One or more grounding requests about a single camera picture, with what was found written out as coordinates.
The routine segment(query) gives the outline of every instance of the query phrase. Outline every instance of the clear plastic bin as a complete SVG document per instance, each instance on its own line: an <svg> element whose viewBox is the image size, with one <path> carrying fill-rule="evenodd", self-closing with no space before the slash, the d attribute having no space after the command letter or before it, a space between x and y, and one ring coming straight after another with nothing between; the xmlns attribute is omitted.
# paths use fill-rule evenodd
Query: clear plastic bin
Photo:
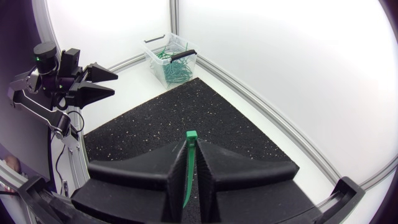
<svg viewBox="0 0 398 224"><path fill-rule="evenodd" d="M144 40L141 45L152 73L166 89L192 79L198 46L171 33Z"/></svg>

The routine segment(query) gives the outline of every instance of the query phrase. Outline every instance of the white backdrop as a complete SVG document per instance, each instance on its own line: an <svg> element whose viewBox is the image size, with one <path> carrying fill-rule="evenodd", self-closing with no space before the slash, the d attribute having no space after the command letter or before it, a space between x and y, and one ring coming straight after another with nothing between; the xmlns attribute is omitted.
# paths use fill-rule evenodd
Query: white backdrop
<svg viewBox="0 0 398 224"><path fill-rule="evenodd" d="M397 42L377 0L180 1L180 35L361 183L398 153Z"/></svg>
<svg viewBox="0 0 398 224"><path fill-rule="evenodd" d="M108 68L143 53L139 42L170 32L168 0L47 1L62 50L80 49L83 68Z"/></svg>

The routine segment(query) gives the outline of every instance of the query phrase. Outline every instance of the bin handle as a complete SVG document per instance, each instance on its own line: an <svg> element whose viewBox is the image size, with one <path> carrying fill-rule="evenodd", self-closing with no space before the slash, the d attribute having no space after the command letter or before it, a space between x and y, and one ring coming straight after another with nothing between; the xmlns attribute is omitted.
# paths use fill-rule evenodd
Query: bin handle
<svg viewBox="0 0 398 224"><path fill-rule="evenodd" d="M162 37L156 37L156 38L154 38L154 39L152 39L152 40L144 40L144 42L145 42L145 44L146 44L146 43L149 43L149 42L152 42L152 41L155 41L155 40L159 40L159 39L161 39L161 38L164 38L164 36L166 36L166 35L163 34Z"/></svg>
<svg viewBox="0 0 398 224"><path fill-rule="evenodd" d="M179 54L176 54L176 55L171 56L171 61L170 61L170 63L172 63L174 60L177 60L177 59L180 59L180 58L189 56L189 55L191 55L191 54L198 54L198 53L197 53L195 50L188 50L188 51L186 51L186 52L181 52L181 53L179 53Z"/></svg>

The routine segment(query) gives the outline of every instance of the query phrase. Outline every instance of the black mat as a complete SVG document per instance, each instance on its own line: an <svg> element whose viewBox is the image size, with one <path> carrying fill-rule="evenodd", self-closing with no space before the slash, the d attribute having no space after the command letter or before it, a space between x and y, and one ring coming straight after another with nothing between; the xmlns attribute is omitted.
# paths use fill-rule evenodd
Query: black mat
<svg viewBox="0 0 398 224"><path fill-rule="evenodd" d="M198 137L261 161L290 161L243 114L199 78L133 108L85 135L88 160L132 158L196 130ZM196 173L183 222L200 223Z"/></svg>

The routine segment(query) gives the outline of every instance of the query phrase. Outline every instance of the wire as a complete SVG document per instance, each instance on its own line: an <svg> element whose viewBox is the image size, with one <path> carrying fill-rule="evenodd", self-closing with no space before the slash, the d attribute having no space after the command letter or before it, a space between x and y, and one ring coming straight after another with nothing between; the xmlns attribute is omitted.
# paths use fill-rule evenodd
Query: wire
<svg viewBox="0 0 398 224"><path fill-rule="evenodd" d="M61 152L60 155L58 156L57 162L55 163L55 170L57 171L57 173L58 173L58 175L60 176L60 179L61 179L61 193L60 193L60 195L62 195L63 187L62 187L62 176L61 176L61 174L60 174L59 171L58 171L58 161L60 160L61 155L63 154L63 151L65 150L65 146L66 146L66 145L63 145L62 152Z"/></svg>
<svg viewBox="0 0 398 224"><path fill-rule="evenodd" d="M50 144L52 143L52 140L54 139L54 136L55 136L55 133L51 137Z"/></svg>
<svg viewBox="0 0 398 224"><path fill-rule="evenodd" d="M19 194L17 192L5 192L0 190L0 195L15 195L15 196L19 196Z"/></svg>
<svg viewBox="0 0 398 224"><path fill-rule="evenodd" d="M83 116L82 116L79 112L77 112L77 111L69 111L68 114L71 114L71 113L73 113L73 112L75 112L76 114L78 114L78 115L81 117L81 120L83 121L83 126L81 127L81 129L80 129L79 131L76 131L76 133L79 133L79 132L82 131L83 128L85 127L85 120L83 119Z"/></svg>

